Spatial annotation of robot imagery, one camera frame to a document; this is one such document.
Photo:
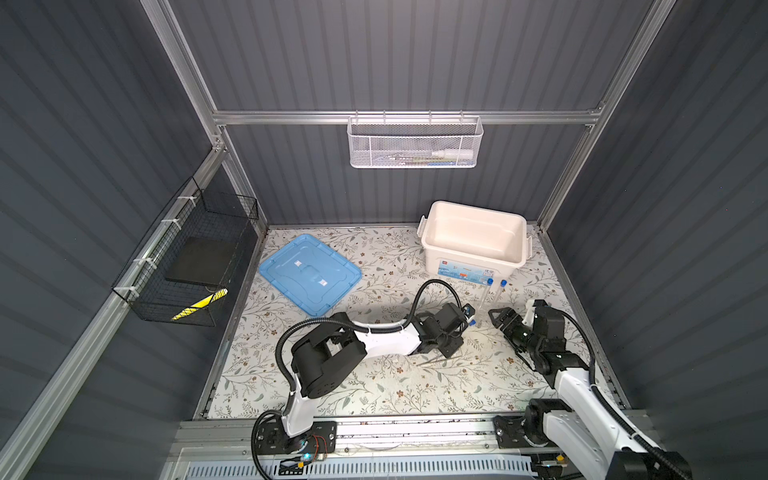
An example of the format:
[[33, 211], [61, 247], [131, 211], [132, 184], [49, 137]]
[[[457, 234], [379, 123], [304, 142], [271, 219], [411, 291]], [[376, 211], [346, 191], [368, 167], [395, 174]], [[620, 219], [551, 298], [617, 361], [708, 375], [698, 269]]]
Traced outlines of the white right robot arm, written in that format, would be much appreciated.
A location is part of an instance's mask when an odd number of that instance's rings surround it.
[[518, 358], [556, 392], [526, 407], [518, 430], [529, 444], [557, 445], [585, 479], [693, 477], [682, 455], [664, 450], [603, 394], [590, 341], [584, 340], [588, 361], [567, 348], [567, 323], [586, 335], [570, 314], [537, 299], [528, 302], [523, 315], [511, 307], [488, 315]]

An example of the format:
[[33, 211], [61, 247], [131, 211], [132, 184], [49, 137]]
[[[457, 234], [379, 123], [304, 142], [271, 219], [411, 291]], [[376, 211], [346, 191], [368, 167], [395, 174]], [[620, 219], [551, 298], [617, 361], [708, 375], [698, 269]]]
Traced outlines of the blue capped test tube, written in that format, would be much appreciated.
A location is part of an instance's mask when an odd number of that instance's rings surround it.
[[491, 290], [493, 289], [493, 286], [494, 286], [494, 279], [492, 277], [490, 277], [490, 278], [488, 278], [486, 280], [486, 284], [484, 286], [482, 295], [480, 297], [480, 300], [479, 300], [479, 303], [478, 303], [478, 306], [477, 306], [477, 311], [478, 312], [481, 312], [483, 310], [485, 304], [487, 303], [487, 299], [489, 297], [489, 294], [490, 294]]
[[500, 281], [499, 286], [498, 286], [498, 288], [496, 289], [496, 291], [494, 293], [493, 300], [492, 300], [492, 303], [491, 303], [491, 306], [493, 308], [497, 308], [498, 307], [498, 304], [502, 300], [502, 296], [505, 293], [505, 289], [506, 289], [507, 284], [508, 284], [508, 281], [506, 279], [502, 279]]
[[468, 327], [477, 325], [476, 309], [472, 305], [465, 304], [462, 307], [462, 313], [464, 314]]

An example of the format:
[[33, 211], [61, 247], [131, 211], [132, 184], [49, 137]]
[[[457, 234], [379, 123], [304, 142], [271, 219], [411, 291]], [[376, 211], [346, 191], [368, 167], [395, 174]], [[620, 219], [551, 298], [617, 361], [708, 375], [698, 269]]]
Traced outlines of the white plastic storage bin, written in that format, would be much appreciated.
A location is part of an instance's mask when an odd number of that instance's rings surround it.
[[426, 270], [497, 287], [532, 254], [526, 219], [518, 214], [436, 201], [417, 229]]

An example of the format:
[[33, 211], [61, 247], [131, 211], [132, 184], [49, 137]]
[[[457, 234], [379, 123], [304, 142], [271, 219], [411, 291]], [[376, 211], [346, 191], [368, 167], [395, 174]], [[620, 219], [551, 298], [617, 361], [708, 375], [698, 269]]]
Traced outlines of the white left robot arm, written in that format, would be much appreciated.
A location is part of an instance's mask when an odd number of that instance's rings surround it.
[[447, 303], [435, 313], [413, 313], [392, 325], [358, 325], [339, 312], [292, 326], [275, 347], [276, 365], [289, 384], [281, 414], [284, 433], [290, 438], [308, 433], [320, 399], [365, 360], [426, 355], [434, 350], [452, 357], [463, 345], [463, 333], [474, 317], [471, 305]]

